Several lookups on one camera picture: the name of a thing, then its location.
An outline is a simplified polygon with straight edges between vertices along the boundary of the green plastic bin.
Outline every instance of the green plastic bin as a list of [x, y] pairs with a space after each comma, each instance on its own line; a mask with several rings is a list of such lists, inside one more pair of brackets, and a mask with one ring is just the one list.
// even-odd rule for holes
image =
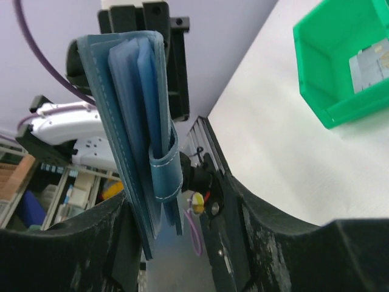
[[389, 79], [354, 93], [350, 58], [389, 37], [389, 0], [324, 0], [294, 27], [300, 93], [326, 128], [389, 105]]

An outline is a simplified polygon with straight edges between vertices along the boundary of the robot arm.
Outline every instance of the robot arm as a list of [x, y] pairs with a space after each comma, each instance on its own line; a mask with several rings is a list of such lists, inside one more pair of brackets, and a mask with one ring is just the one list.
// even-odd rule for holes
[[[63, 112], [47, 115], [52, 109]], [[50, 146], [75, 141], [71, 163], [98, 169], [117, 171], [109, 142], [105, 136], [100, 115], [86, 102], [56, 105], [44, 103], [36, 111], [39, 114], [30, 122], [31, 134]]]

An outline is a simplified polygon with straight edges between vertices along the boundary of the white tabletop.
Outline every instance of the white tabletop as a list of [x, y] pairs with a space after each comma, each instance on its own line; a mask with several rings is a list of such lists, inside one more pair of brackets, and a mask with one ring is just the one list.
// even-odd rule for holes
[[293, 26], [318, 0], [279, 0], [210, 114], [232, 173], [314, 224], [389, 216], [389, 110], [327, 130], [299, 93]]

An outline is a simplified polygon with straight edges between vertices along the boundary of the gray wall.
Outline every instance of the gray wall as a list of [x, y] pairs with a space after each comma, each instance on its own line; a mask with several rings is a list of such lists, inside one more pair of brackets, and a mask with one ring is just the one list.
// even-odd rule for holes
[[[191, 119], [178, 125], [181, 138], [198, 115], [207, 116], [277, 0], [170, 0], [171, 15], [189, 16], [185, 37]], [[71, 39], [98, 33], [100, 0], [24, 0], [36, 42], [55, 68], [65, 73]], [[11, 0], [0, 1], [0, 133], [15, 134], [31, 99], [44, 94], [57, 103], [76, 101], [35, 60], [25, 44]]]

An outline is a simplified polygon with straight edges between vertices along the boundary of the shelf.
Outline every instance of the shelf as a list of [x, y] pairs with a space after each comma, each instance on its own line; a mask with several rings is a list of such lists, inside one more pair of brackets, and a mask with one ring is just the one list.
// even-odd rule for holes
[[20, 202], [24, 192], [26, 191], [27, 186], [29, 185], [29, 183], [31, 181], [31, 179], [33, 177], [33, 174], [34, 174], [38, 164], [39, 163], [36, 162], [33, 165], [33, 167], [30, 169], [30, 172], [26, 176], [26, 178], [25, 178], [24, 182], [22, 183], [21, 187], [15, 193], [15, 195], [12, 198], [12, 200], [8, 203], [8, 206], [5, 207], [4, 211], [0, 215], [0, 222], [1, 222], [0, 228], [6, 228], [7, 227], [8, 222], [12, 218], [12, 215], [13, 215], [14, 211], [16, 210], [16, 207], [18, 207], [18, 204], [19, 204], [19, 202]]
[[10, 221], [7, 224], [7, 229], [20, 232], [24, 232], [27, 230], [26, 226], [20, 220], [19, 216], [16, 213], [11, 216]]
[[60, 199], [62, 197], [63, 191], [64, 191], [66, 183], [67, 183], [67, 179], [69, 178], [69, 172], [70, 172], [70, 169], [66, 169], [64, 171], [64, 173], [62, 174], [60, 182], [58, 183], [57, 192], [53, 198], [53, 201], [50, 204], [49, 210], [47, 211], [47, 215], [43, 221], [41, 230], [46, 230], [47, 228], [49, 228], [52, 225], [54, 215], [57, 212]]
[[6, 154], [6, 152], [2, 151], [0, 149], [0, 160], [2, 160], [2, 158], [4, 157], [4, 155]]
[[113, 179], [115, 181], [120, 181], [119, 176], [115, 176], [113, 172], [106, 172], [104, 170], [99, 170], [96, 172], [95, 170], [89, 170], [83, 166], [78, 166], [78, 165], [70, 165], [70, 166], [68, 166], [68, 168], [71, 170], [77, 170], [79, 172], [90, 173], [92, 175], [99, 176], [101, 178], [109, 178], [109, 179]]
[[22, 161], [22, 159], [23, 159], [23, 156], [21, 156], [21, 155], [16, 155], [13, 153], [5, 152], [4, 155], [2, 156], [0, 162], [18, 165]]
[[96, 199], [98, 195], [98, 191], [100, 190], [100, 183], [102, 181], [101, 176], [96, 176], [95, 182], [89, 194], [88, 204], [86, 205], [86, 210], [92, 208], [96, 204]]
[[6, 146], [6, 145], [3, 145], [3, 144], [0, 144], [0, 151], [1, 152], [5, 152], [5, 153], [10, 153], [10, 154], [18, 155], [18, 156], [24, 156], [24, 155], [28, 154], [25, 151], [25, 149], [11, 147], [11, 146]]

